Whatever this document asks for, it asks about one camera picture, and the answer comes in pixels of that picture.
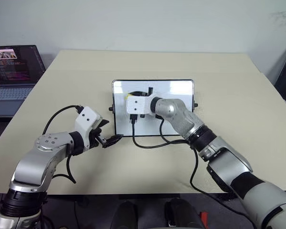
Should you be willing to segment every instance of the laptop screen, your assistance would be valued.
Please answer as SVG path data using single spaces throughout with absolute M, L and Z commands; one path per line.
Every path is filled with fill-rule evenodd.
M 37 83 L 44 72 L 36 45 L 0 46 L 0 84 Z

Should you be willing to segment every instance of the black cable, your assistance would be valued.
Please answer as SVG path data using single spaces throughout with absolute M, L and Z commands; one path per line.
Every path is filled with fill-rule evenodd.
M 78 218 L 77 218 L 77 214 L 76 214 L 76 201 L 74 202 L 74 215 L 75 215 L 75 219 L 76 219 L 76 223 L 77 223 L 77 228 L 81 229 L 80 223 L 78 222 Z
M 40 228 L 44 229 L 44 221 L 43 221 L 43 211 L 42 211 L 42 207 L 40 208 Z
M 140 147 L 140 148 L 143 148 L 143 149 L 155 149 L 155 148 L 160 148 L 160 147 L 167 146 L 167 145 L 170 145 L 170 144 L 179 144 L 179 143 L 181 143 L 181 142 L 179 142 L 179 140 L 174 140 L 174 141 L 166 142 L 166 143 L 163 143 L 163 144 L 160 144 L 160 145 L 156 145 L 156 146 L 141 146 L 141 145 L 139 145 L 139 144 L 135 141 L 135 138 L 134 138 L 134 123 L 132 123 L 132 127 L 133 127 L 133 143 L 134 143 L 137 147 Z
M 49 217 L 44 215 L 43 218 L 49 222 L 51 229 L 55 229 L 54 223 Z
M 44 135 L 44 134 L 47 132 L 47 129 L 49 128 L 50 123 L 51 123 L 52 120 L 56 117 L 56 115 L 58 115 L 60 112 L 62 112 L 62 111 L 64 111 L 64 110 L 67 110 L 67 109 L 72 108 L 72 107 L 78 109 L 80 106 L 78 106 L 78 105 L 70 105 L 70 106 L 67 106 L 67 107 L 64 107 L 64 108 L 60 109 L 58 112 L 56 112 L 55 114 L 53 114 L 53 116 L 48 120 L 48 122 L 47 122 L 47 124 L 46 124 L 46 126 L 45 126 L 45 128 L 44 128 L 44 130 L 43 130 L 43 132 L 42 132 L 42 134 Z
M 184 140 L 184 139 L 178 139 L 178 140 L 174 140 L 174 141 L 169 141 L 167 140 L 163 134 L 162 134 L 162 126 L 164 123 L 164 119 L 162 119 L 161 123 L 160 123 L 160 127 L 159 127 L 159 132 L 160 132 L 160 137 L 167 143 L 171 143 L 171 144 L 181 144 L 181 143 L 186 143 L 188 144 L 188 141 Z
M 72 181 L 74 184 L 76 184 L 76 180 L 74 179 L 74 177 L 72 176 L 72 173 L 71 173 L 71 170 L 70 170 L 70 159 L 71 159 L 71 156 L 72 154 L 70 154 L 67 158 L 67 162 L 66 162 L 66 167 L 67 167 L 67 173 L 68 175 L 66 174 L 56 174 L 52 177 L 53 178 L 56 178 L 56 177 L 65 177 L 67 179 L 69 179 L 70 181 Z
M 69 108 L 73 108 L 73 107 L 76 108 L 77 113 L 82 112 L 82 110 L 84 109 L 84 108 L 83 108 L 82 106 L 80 106 L 80 105 L 70 105 L 70 106 L 66 106 L 66 107 L 60 109 L 60 110 L 57 111 L 55 114 L 53 114 L 52 117 L 48 120 L 48 122 L 47 122 L 47 124 L 46 124 L 46 126 L 45 126 L 45 128 L 44 128 L 44 130 L 43 130 L 43 132 L 42 132 L 42 134 L 44 135 L 44 134 L 47 132 L 47 129 L 49 128 L 50 123 L 53 121 L 53 119 L 54 119 L 59 113 L 61 113 L 61 112 L 64 111 L 64 110 L 67 110 L 67 109 L 69 109 Z M 65 177 L 65 178 L 69 179 L 70 181 L 72 181 L 74 184 L 76 184 L 76 181 L 75 181 L 74 177 L 72 176 L 72 173 L 71 173 L 71 170 L 70 170 L 70 158 L 71 158 L 71 156 L 72 156 L 72 155 L 69 155 L 69 156 L 68 156 L 67 162 L 66 162 L 66 167 L 67 167 L 68 175 L 66 175 L 66 174 L 56 174 L 56 175 L 54 175 L 54 176 L 52 177 L 52 179 L 53 179 L 53 178 L 56 178 L 56 177 Z
M 194 153 L 195 153 L 195 160 L 196 160 L 196 162 L 195 162 L 195 167 L 194 167 L 194 170 L 193 170 L 192 175 L 191 175 L 191 178 L 190 178 L 190 184 L 191 184 L 191 186 L 193 187 L 193 189 L 195 189 L 196 191 L 198 191 L 198 192 L 200 192 L 200 193 L 202 193 L 202 194 L 205 194 L 206 196 L 208 196 L 209 198 L 215 200 L 217 203 L 219 203 L 220 205 L 222 205 L 222 206 L 225 207 L 226 209 L 228 209 L 228 210 L 234 212 L 235 214 L 244 216 L 245 218 L 247 218 L 247 220 L 249 220 L 249 221 L 252 223 L 253 228 L 256 229 L 256 226 L 255 226 L 254 222 L 253 222 L 245 213 L 234 210 L 233 208 L 231 208 L 231 207 L 227 206 L 226 204 L 224 204 L 224 203 L 223 203 L 222 201 L 220 201 L 219 199 L 213 197 L 211 194 L 206 193 L 206 192 L 202 191 L 201 189 L 197 188 L 196 186 L 194 186 L 194 184 L 193 184 L 193 178 L 194 178 L 195 173 L 196 173 L 197 168 L 198 168 L 198 154 L 197 154 L 197 151 L 196 151 L 195 149 L 193 149 L 193 150 L 194 150 Z

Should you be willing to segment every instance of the laptop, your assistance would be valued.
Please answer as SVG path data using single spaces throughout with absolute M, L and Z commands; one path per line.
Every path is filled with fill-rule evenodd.
M 36 45 L 0 46 L 0 117 L 15 115 L 44 72 Z

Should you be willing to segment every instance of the robotic arm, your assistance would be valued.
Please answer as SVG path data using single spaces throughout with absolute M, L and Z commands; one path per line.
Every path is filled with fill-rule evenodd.
M 259 229 L 286 229 L 286 192 L 255 177 L 249 162 L 216 136 L 180 99 L 130 96 L 129 114 L 159 115 L 208 161 L 207 171 L 224 192 L 234 192 Z
M 106 148 L 122 138 L 122 135 L 109 139 L 101 136 L 101 127 L 108 122 L 85 107 L 76 118 L 72 133 L 40 136 L 12 176 L 9 191 L 1 203 L 0 229 L 27 229 L 36 225 L 58 163 L 97 147 L 99 143 Z

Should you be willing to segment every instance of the table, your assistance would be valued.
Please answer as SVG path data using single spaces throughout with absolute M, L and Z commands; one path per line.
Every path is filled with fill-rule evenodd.
M 197 115 L 249 160 L 256 176 L 286 190 L 286 104 L 247 55 L 62 50 L 0 137 L 0 192 L 8 190 L 17 162 L 60 108 L 90 106 L 110 121 L 103 136 L 112 136 L 108 107 L 114 79 L 194 79 Z M 75 110 L 65 111 L 48 132 L 72 131 L 76 116 Z M 162 142 L 159 137 L 137 141 Z M 199 162 L 194 183 L 207 192 L 222 192 L 207 173 L 207 163 Z M 189 185 L 193 167 L 187 145 L 141 149 L 123 138 L 107 149 L 72 157 L 77 184 L 55 178 L 48 193 L 190 193 L 195 192 Z M 57 167 L 56 173 L 62 172 L 65 161 Z

